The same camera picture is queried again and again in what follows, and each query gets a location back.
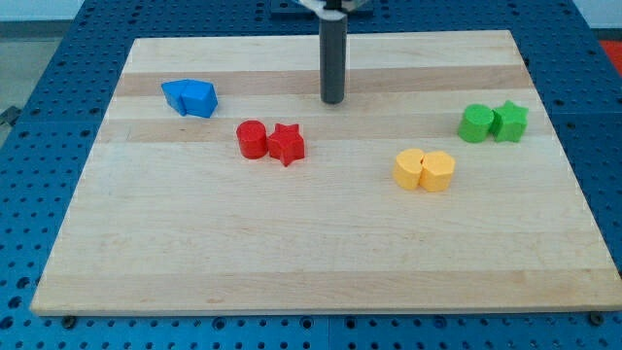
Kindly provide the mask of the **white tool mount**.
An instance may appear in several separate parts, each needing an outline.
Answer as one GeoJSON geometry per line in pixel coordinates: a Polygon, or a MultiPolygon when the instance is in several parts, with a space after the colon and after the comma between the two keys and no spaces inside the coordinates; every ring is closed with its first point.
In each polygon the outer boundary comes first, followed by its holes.
{"type": "Polygon", "coordinates": [[[369,0],[296,0],[320,19],[343,19],[363,7],[369,0]]]}

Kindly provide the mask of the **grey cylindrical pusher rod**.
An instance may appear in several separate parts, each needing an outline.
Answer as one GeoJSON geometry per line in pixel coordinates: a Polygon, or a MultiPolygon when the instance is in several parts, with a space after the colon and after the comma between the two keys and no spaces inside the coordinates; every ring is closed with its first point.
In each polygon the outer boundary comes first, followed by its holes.
{"type": "Polygon", "coordinates": [[[345,96],[347,26],[343,14],[320,19],[320,92],[327,104],[339,104],[345,96]]]}

